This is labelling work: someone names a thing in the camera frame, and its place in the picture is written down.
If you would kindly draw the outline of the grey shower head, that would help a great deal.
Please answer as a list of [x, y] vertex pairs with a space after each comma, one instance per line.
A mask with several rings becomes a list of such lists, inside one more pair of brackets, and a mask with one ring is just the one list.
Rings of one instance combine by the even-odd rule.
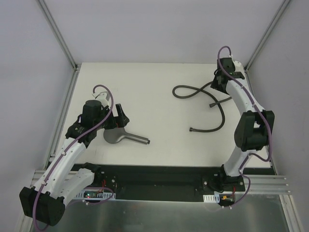
[[103, 132], [103, 138], [106, 142], [110, 144], [117, 144], [122, 140], [130, 140], [140, 144], [148, 145], [150, 140], [146, 137], [142, 137], [136, 134], [128, 133], [125, 128], [115, 128], [111, 130], [105, 130]]

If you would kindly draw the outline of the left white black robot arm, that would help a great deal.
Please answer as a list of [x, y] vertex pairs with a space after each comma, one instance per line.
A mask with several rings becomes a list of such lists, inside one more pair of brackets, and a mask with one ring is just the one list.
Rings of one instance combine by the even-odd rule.
[[87, 100], [77, 120], [68, 128], [65, 140], [55, 159], [45, 173], [28, 188], [19, 193], [25, 216], [55, 226], [61, 220], [66, 206], [85, 187], [97, 188], [101, 185], [100, 168], [85, 163], [69, 181], [66, 177], [76, 160], [85, 152], [100, 129], [111, 130], [125, 127], [129, 118], [121, 104], [116, 104], [118, 115], [112, 114], [112, 108], [103, 106], [98, 100]]

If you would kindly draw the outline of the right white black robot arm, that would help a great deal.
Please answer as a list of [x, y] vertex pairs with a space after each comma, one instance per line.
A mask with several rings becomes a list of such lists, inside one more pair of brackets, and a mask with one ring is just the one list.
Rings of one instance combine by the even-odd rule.
[[234, 132], [235, 148], [218, 174], [208, 181], [210, 189], [223, 192], [241, 182], [245, 165], [257, 151], [271, 145], [275, 115], [255, 100], [232, 58], [217, 59], [217, 68], [211, 88], [229, 95], [241, 114]]

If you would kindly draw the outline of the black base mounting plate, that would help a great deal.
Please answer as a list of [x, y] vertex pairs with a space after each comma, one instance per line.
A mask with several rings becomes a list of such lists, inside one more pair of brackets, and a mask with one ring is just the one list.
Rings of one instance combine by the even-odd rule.
[[241, 176], [219, 167], [95, 165], [93, 187], [106, 187], [118, 200], [201, 202], [205, 195], [245, 191]]

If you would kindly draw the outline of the left aluminium side rail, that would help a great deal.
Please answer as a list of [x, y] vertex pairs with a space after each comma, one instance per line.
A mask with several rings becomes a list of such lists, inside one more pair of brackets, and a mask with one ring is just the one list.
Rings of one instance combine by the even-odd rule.
[[76, 81], [78, 78], [78, 74], [80, 71], [80, 67], [81, 67], [81, 64], [78, 64], [76, 68], [73, 70], [72, 77], [70, 78], [70, 82], [68, 83], [68, 86], [65, 87], [64, 89], [64, 98], [63, 98], [63, 101], [61, 102], [60, 112], [59, 112], [59, 115], [56, 121], [55, 131], [51, 137], [51, 142], [49, 144], [49, 148], [47, 149], [47, 152], [45, 155], [43, 170], [46, 170], [46, 168], [49, 165], [50, 157], [56, 153], [57, 146], [59, 144], [63, 126], [65, 123], [65, 119], [67, 116], [68, 108], [70, 106], [70, 101], [71, 101], [73, 91], [76, 85]]

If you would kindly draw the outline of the right aluminium frame post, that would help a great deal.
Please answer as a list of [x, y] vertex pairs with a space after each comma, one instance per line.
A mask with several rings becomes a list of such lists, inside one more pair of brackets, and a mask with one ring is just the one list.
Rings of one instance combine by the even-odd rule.
[[284, 13], [286, 12], [289, 5], [292, 3], [292, 0], [283, 0], [282, 3], [279, 5], [277, 11], [275, 12], [272, 20], [270, 21], [269, 25], [267, 26], [265, 32], [263, 33], [261, 39], [259, 40], [257, 46], [255, 47], [252, 55], [250, 56], [247, 64], [244, 67], [245, 72], [247, 73], [255, 60], [257, 59], [258, 55], [262, 51], [263, 47], [266, 45], [269, 37], [271, 36], [273, 30], [277, 26], [280, 19], [283, 17]]

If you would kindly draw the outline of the aluminium frame post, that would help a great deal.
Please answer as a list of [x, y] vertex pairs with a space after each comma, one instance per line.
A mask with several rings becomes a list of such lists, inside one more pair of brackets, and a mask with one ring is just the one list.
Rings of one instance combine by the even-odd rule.
[[258, 55], [262, 51], [263, 47], [266, 45], [269, 37], [271, 36], [273, 30], [277, 26], [280, 19], [283, 17], [284, 13], [286, 12], [289, 5], [292, 3], [292, 0], [283, 0], [282, 3], [279, 5], [277, 11], [275, 12], [272, 20], [270, 21], [269, 25], [267, 26], [265, 32], [263, 33], [261, 39], [259, 40], [257, 46], [255, 47], [252, 55], [250, 56], [247, 64], [244, 67], [245, 72], [247, 73], [255, 60], [257, 59]]
[[36, 0], [37, 5], [39, 6], [42, 14], [44, 15], [53, 35], [55, 36], [60, 48], [62, 49], [66, 59], [68, 60], [70, 66], [74, 71], [78, 69], [78, 63], [73, 58], [72, 53], [70, 52], [70, 49], [65, 42], [64, 37], [62, 36], [62, 33], [60, 32], [60, 29], [46, 3], [44, 0]]

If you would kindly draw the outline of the aluminium front rail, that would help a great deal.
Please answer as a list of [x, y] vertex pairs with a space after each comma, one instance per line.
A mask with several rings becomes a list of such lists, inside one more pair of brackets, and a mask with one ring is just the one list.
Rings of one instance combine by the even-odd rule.
[[[30, 186], [32, 187], [44, 174], [44, 170], [35, 171]], [[71, 171], [65, 178], [65, 182], [70, 180], [77, 171]], [[245, 174], [251, 181], [249, 194], [263, 195], [291, 195], [292, 190], [287, 183], [287, 178], [280, 175], [249, 175]], [[249, 180], [244, 178], [245, 188], [249, 185]]]

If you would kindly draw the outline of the left aluminium frame post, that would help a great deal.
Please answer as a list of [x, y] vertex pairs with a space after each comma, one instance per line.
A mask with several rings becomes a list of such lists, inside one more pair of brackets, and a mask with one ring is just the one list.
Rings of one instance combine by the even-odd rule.
[[70, 49], [65, 42], [64, 37], [62, 36], [62, 33], [60, 32], [60, 29], [46, 3], [44, 0], [36, 0], [37, 5], [39, 6], [42, 14], [44, 15], [53, 35], [55, 36], [60, 48], [62, 49], [66, 59], [68, 60], [70, 66], [74, 71], [78, 69], [78, 63], [73, 58], [72, 53], [70, 52]]

